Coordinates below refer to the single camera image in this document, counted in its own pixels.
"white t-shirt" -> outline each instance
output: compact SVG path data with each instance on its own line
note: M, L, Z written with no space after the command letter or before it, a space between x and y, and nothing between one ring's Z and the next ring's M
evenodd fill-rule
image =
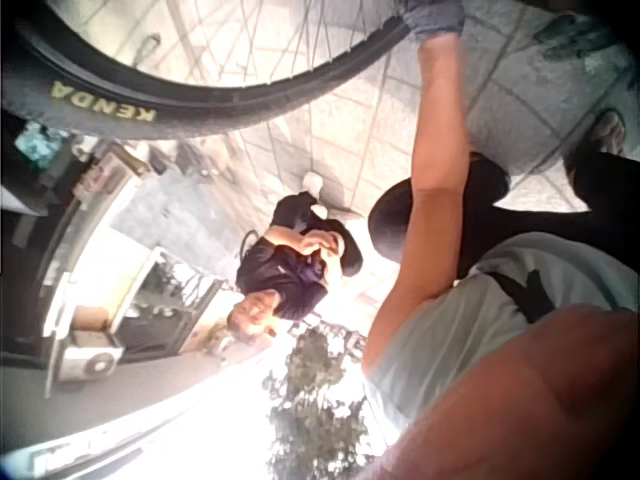
M463 371L530 326L485 273L526 285L536 270L555 308L587 304L638 311L638 275L599 250L544 233L501 243L455 288L420 305L369 372L367 394L388 443Z

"bicycle tire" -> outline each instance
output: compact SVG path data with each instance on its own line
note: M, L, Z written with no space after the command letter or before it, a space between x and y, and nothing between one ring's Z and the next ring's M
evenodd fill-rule
M155 140L247 127L308 103L354 77L409 32L389 18L349 52L290 79L246 88L184 85L102 54L45 4L13 22L2 59L2 106L49 127Z
M242 238L242 242L240 243L240 250L238 252L238 256L240 257L241 262L247 252L251 250L251 247L253 247L259 239L260 235L255 230L249 230L245 234L245 236Z

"strap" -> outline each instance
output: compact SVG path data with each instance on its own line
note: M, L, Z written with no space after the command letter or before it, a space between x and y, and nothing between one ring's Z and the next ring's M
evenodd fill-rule
M556 309L542 285L540 270L529 272L524 286L502 273L487 272L486 275L493 278L502 291L513 300L527 319L527 323L536 323Z

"person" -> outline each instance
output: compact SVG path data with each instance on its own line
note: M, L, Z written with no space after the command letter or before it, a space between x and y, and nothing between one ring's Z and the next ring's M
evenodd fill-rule
M240 339L274 331L279 319L303 320L340 287L342 276L362 268L362 253L349 230L319 216L317 204L309 191L281 199L269 228L242 259L236 286L245 297L227 317L229 330Z
M397 443L362 478L583 478L637 419L640 165L620 156L624 123L605 112L567 162L590 212L497 208L506 174L468 151L461 1L409 0L404 19L422 99L411 178L369 216L400 269L362 360Z

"rim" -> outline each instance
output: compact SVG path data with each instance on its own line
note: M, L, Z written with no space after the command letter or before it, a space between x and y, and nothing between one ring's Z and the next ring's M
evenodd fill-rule
M395 0L48 0L105 55L163 80L215 88L294 78L398 13Z

